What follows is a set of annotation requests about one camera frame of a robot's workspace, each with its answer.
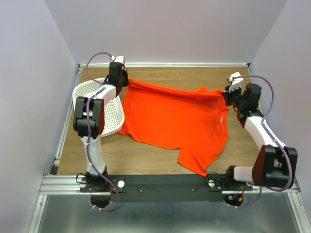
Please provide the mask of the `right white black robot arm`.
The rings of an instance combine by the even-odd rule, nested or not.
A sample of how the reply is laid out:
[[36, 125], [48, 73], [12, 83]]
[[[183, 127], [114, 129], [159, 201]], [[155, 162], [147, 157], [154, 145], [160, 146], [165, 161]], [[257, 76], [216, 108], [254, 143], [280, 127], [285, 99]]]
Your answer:
[[284, 191], [292, 187], [298, 153], [287, 147], [271, 131], [258, 110], [261, 87], [248, 83], [242, 89], [242, 78], [234, 78], [222, 93], [226, 106], [233, 106], [237, 120], [255, 141], [259, 153], [253, 166], [230, 166], [224, 177], [224, 186], [235, 190], [241, 183]]

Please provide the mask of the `orange t shirt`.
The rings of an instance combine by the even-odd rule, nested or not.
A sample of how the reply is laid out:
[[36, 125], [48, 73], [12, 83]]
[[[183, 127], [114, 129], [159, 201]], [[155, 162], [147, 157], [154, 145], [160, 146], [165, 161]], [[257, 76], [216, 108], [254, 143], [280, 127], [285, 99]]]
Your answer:
[[178, 149], [177, 162], [204, 177], [228, 141], [229, 108], [220, 89], [184, 91], [131, 79], [122, 107], [120, 134]]

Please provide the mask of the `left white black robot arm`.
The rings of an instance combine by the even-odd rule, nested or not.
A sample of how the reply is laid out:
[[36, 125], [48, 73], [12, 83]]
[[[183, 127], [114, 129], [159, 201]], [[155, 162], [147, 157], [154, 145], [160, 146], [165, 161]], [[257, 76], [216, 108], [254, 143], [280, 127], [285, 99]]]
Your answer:
[[103, 192], [118, 191], [109, 180], [102, 155], [101, 138], [118, 132], [124, 123], [119, 93], [129, 85], [124, 62], [113, 61], [105, 78], [84, 82], [73, 91], [73, 129], [86, 152], [87, 169], [83, 185]]

